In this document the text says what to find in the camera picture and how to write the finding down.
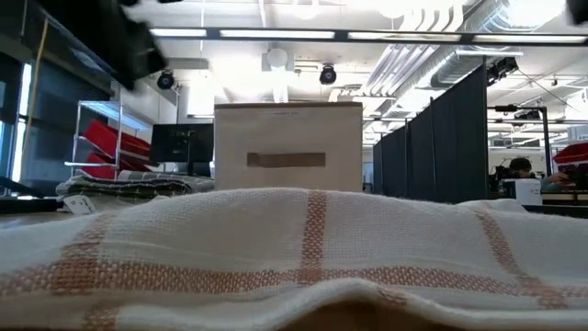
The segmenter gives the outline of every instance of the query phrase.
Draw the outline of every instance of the computer monitor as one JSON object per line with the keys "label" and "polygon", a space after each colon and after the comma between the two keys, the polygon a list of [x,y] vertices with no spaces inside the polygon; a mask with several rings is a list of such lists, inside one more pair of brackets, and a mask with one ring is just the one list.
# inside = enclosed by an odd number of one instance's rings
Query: computer monitor
{"label": "computer monitor", "polygon": [[153,125],[151,161],[187,163],[189,175],[206,175],[201,164],[212,161],[214,151],[213,124],[156,124]]}

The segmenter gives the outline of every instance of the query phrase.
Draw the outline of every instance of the person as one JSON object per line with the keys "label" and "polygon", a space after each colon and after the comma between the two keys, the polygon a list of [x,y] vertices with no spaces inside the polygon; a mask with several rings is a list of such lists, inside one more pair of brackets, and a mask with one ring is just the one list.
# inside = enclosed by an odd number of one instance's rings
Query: person
{"label": "person", "polygon": [[[508,166],[511,175],[515,178],[531,178],[531,170],[533,166],[531,161],[524,157],[518,157],[511,161]],[[542,192],[557,192],[562,189],[563,184],[568,180],[568,176],[563,173],[553,174],[549,177],[541,179]]]}

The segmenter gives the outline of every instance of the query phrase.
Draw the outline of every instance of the black partition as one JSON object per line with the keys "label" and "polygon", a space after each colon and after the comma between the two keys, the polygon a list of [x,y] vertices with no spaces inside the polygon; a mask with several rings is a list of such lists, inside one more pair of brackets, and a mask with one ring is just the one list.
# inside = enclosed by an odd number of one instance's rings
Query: black partition
{"label": "black partition", "polygon": [[374,146],[376,193],[460,203],[488,197],[485,65]]}

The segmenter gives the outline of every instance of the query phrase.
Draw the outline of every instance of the beige fabric box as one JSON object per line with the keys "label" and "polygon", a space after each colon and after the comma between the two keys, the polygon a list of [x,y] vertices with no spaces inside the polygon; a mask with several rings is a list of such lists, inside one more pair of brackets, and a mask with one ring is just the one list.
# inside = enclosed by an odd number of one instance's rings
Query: beige fabric box
{"label": "beige fabric box", "polygon": [[362,190],[362,105],[217,105],[217,189]]}

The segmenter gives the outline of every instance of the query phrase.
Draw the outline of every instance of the air duct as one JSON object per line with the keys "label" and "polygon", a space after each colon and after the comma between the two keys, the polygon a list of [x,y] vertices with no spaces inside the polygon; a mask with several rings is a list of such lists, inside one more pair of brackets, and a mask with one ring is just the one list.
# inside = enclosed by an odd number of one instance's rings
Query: air duct
{"label": "air duct", "polygon": [[[529,33],[557,16],[565,8],[564,0],[486,0],[461,27],[468,32],[519,32]],[[460,47],[463,51],[509,51],[510,48]],[[417,86],[448,88],[480,65],[479,56],[458,56],[457,48],[442,46],[397,89],[386,91],[389,96],[401,98]]]}

